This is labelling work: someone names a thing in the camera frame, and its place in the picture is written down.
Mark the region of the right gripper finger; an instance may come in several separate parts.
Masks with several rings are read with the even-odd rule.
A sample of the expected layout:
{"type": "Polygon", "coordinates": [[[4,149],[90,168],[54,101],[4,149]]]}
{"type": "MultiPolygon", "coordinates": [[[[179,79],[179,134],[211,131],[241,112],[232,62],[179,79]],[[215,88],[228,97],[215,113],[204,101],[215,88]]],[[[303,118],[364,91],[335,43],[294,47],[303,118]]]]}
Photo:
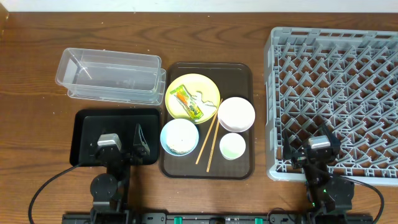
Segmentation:
{"type": "Polygon", "coordinates": [[[336,136],[333,134],[332,131],[329,130],[328,126],[326,123],[322,123],[320,125],[320,131],[321,133],[326,136],[328,139],[336,139],[336,136]]]}
{"type": "Polygon", "coordinates": [[[289,135],[288,135],[286,129],[283,130],[282,137],[283,137],[282,157],[283,157],[284,160],[291,160],[291,158],[292,158],[292,150],[290,148],[289,135]]]}

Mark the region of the blue bowl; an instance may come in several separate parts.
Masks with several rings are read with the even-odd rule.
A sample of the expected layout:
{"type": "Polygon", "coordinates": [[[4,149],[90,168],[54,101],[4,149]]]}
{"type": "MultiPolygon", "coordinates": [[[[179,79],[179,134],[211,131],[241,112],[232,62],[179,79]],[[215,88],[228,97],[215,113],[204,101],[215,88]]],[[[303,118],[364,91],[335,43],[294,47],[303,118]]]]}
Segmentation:
{"type": "Polygon", "coordinates": [[[160,134],[160,143],[161,143],[161,146],[163,147],[163,149],[164,149],[167,153],[169,153],[169,154],[172,155],[172,156],[185,156],[185,155],[191,153],[191,152],[196,148],[196,146],[195,146],[195,148],[193,148],[191,151],[189,151],[189,152],[186,153],[186,154],[173,154],[172,152],[170,152],[170,149],[169,149],[169,148],[167,147],[167,145],[166,145],[167,130],[168,130],[168,127],[169,127],[169,126],[188,126],[188,125],[194,126],[195,129],[196,129],[196,131],[197,131],[197,136],[196,136],[196,146],[197,146],[198,140],[199,140],[199,133],[198,133],[197,127],[196,127],[191,121],[189,121],[189,120],[187,120],[187,119],[173,119],[173,120],[169,121],[169,122],[162,128],[161,134],[160,134]]]}

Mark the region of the white cup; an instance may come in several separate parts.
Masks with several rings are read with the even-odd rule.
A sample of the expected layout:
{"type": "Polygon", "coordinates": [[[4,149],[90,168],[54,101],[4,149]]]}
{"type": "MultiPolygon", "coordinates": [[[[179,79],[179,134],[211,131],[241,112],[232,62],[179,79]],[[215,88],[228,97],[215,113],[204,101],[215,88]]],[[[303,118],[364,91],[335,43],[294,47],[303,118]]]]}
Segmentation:
{"type": "Polygon", "coordinates": [[[241,157],[245,150],[246,142],[240,134],[228,133],[220,140],[220,152],[227,160],[235,160],[241,157]]]}

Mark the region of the green orange snack wrapper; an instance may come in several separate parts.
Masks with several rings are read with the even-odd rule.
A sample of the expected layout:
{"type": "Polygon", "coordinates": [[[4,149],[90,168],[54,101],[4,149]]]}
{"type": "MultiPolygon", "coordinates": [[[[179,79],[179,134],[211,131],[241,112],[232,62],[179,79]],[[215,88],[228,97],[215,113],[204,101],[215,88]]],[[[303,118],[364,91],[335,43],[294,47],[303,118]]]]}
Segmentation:
{"type": "Polygon", "coordinates": [[[185,85],[176,87],[170,94],[177,99],[191,120],[196,121],[204,115],[185,85]]]}

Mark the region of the yellow plate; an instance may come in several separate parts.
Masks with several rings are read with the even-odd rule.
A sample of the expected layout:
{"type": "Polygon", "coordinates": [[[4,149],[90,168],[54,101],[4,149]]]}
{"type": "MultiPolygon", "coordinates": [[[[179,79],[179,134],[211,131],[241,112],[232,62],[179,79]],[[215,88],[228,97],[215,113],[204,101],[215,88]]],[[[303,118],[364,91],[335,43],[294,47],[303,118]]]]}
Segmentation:
{"type": "Polygon", "coordinates": [[[170,94],[172,90],[176,89],[176,87],[180,85],[185,85],[186,89],[192,96],[195,94],[196,91],[200,91],[202,93],[204,101],[213,102],[214,105],[217,106],[217,108],[220,105],[221,101],[220,91],[216,86],[215,82],[204,75],[200,75],[197,73],[189,73],[176,78],[174,81],[171,82],[171,84],[167,88],[165,95],[165,105],[171,117],[175,119],[177,118],[188,119],[195,124],[200,124],[204,123],[205,121],[208,121],[210,118],[214,116],[216,109],[210,109],[210,110],[202,109],[204,115],[196,121],[191,120],[188,114],[181,106],[181,104],[177,101],[177,99],[170,94]]]}

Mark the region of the white tissue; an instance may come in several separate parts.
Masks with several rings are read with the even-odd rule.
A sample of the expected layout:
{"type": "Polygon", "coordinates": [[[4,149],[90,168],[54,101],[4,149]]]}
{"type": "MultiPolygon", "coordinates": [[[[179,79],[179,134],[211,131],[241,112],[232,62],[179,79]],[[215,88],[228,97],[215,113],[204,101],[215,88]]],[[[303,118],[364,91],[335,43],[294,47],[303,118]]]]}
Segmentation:
{"type": "Polygon", "coordinates": [[[195,103],[201,110],[217,109],[217,106],[215,106],[213,102],[203,100],[202,93],[200,91],[196,91],[195,94],[193,95],[193,98],[195,100],[195,103]]]}

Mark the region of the pile of white rice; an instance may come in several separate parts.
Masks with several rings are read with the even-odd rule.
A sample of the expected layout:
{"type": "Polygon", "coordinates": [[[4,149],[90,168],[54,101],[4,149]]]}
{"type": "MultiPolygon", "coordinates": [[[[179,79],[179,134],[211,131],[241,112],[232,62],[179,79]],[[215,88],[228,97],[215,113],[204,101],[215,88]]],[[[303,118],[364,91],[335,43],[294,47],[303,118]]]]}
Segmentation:
{"type": "Polygon", "coordinates": [[[166,145],[173,154],[186,154],[195,148],[196,136],[194,126],[169,126],[166,145]]]}

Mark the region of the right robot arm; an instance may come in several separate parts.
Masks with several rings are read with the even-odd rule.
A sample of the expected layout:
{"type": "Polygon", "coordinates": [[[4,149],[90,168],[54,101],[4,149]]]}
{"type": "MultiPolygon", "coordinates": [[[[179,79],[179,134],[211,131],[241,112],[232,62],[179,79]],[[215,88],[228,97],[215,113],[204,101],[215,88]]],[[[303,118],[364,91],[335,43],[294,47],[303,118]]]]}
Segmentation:
{"type": "Polygon", "coordinates": [[[289,135],[282,132],[282,157],[294,169],[303,169],[309,201],[313,207],[305,215],[307,223],[347,223],[346,212],[352,209],[354,183],[332,176],[327,164],[333,162],[341,149],[340,140],[326,127],[321,135],[308,138],[296,152],[292,151],[289,135]]]}

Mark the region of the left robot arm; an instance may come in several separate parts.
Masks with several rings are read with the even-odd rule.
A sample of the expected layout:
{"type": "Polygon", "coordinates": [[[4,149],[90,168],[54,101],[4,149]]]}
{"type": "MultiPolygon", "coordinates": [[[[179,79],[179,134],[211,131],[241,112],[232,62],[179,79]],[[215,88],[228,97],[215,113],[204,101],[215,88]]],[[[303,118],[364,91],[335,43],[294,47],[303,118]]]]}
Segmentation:
{"type": "Polygon", "coordinates": [[[94,157],[106,172],[90,185],[90,223],[135,223],[136,216],[127,205],[131,166],[143,165],[143,158],[150,154],[141,125],[136,125],[132,147],[123,149],[116,133],[102,134],[97,145],[94,157]]]}

